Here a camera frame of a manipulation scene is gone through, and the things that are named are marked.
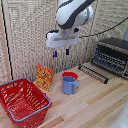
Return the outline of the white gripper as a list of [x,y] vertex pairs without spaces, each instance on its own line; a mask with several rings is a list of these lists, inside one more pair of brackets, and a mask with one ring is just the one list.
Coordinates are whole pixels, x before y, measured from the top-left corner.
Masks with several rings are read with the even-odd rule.
[[[57,48],[63,46],[71,46],[78,43],[79,30],[68,29],[60,34],[59,30],[52,30],[46,34],[46,46],[48,48]],[[66,49],[66,55],[70,54],[70,49]],[[53,51],[53,58],[57,57],[57,50]]]

